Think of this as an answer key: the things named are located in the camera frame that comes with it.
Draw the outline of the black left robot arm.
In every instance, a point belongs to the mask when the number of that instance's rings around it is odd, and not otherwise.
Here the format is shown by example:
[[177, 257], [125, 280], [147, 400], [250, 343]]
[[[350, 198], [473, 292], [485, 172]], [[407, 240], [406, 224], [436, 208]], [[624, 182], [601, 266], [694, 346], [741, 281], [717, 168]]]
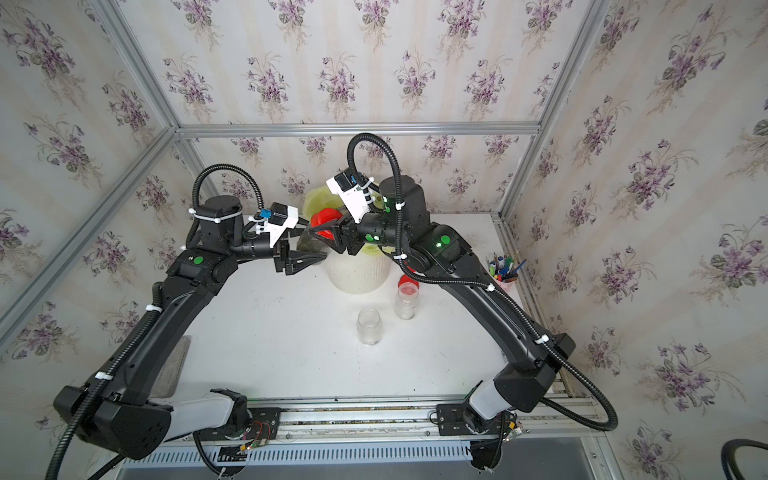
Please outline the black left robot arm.
[[[243, 216], [238, 197], [200, 198], [206, 178], [217, 171], [243, 177], [253, 190], [258, 211]], [[275, 269], [293, 275], [324, 260], [322, 254], [294, 251], [290, 238], [309, 226], [297, 208], [264, 205], [255, 179], [232, 164], [204, 168], [191, 193], [193, 218], [184, 248], [152, 286], [152, 300], [133, 330], [109, 359], [80, 387], [64, 387], [54, 408], [67, 427], [53, 451], [45, 476], [58, 477], [74, 438], [115, 453], [114, 462], [142, 459], [162, 443], [203, 430], [240, 438], [253, 417], [245, 395], [226, 388], [176, 406], [151, 401], [151, 390], [162, 367], [197, 315], [222, 290], [244, 263], [271, 259]]]

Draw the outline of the glass tea jar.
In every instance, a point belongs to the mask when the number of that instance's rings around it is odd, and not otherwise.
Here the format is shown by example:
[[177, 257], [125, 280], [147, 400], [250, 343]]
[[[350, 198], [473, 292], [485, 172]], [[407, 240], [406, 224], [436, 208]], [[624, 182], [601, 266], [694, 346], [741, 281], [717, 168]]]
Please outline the glass tea jar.
[[378, 344], [383, 336], [383, 321], [375, 308], [362, 309], [356, 321], [358, 340], [367, 346]]

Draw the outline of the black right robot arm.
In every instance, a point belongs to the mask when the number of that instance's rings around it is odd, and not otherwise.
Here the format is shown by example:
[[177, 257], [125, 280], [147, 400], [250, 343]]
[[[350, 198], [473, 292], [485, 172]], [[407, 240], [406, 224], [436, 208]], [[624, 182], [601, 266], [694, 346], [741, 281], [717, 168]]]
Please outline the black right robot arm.
[[[381, 137], [359, 133], [349, 141], [347, 168], [330, 180], [345, 207], [341, 218], [310, 234], [339, 254], [374, 246], [402, 273], [436, 285], [456, 299], [497, 343], [505, 367], [465, 397], [462, 415], [474, 434], [485, 433], [506, 412], [529, 413], [542, 404], [587, 428], [610, 432], [619, 420], [599, 388], [569, 361], [575, 348], [526, 313], [487, 270], [456, 229], [431, 220], [423, 188], [402, 173], [395, 152]], [[590, 420], [547, 398], [561, 370], [570, 373], [602, 406], [606, 418]]]

